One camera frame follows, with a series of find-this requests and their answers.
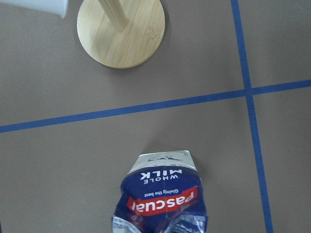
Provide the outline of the milk carton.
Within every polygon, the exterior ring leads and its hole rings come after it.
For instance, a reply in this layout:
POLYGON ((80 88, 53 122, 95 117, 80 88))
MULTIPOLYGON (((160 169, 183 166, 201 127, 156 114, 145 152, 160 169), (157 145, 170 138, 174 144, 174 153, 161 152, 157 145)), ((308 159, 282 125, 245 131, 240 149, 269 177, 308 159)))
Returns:
POLYGON ((187 150, 141 154, 121 183, 114 233, 205 233, 203 187, 187 150))

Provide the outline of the wooden stand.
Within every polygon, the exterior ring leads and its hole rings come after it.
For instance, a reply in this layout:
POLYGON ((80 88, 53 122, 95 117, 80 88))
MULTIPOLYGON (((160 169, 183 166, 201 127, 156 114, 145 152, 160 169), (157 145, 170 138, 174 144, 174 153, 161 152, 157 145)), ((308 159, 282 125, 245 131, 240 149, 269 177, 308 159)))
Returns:
POLYGON ((158 0, 85 0, 77 17, 79 40, 89 56, 112 68, 148 60, 165 32, 158 0))

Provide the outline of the white cup on stand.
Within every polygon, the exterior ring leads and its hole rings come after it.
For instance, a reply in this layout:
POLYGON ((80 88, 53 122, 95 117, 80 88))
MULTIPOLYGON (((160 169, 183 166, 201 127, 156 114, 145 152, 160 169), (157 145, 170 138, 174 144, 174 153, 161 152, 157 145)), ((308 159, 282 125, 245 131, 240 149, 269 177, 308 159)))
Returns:
POLYGON ((68 0, 0 0, 1 3, 51 13, 64 18, 68 10, 68 0))

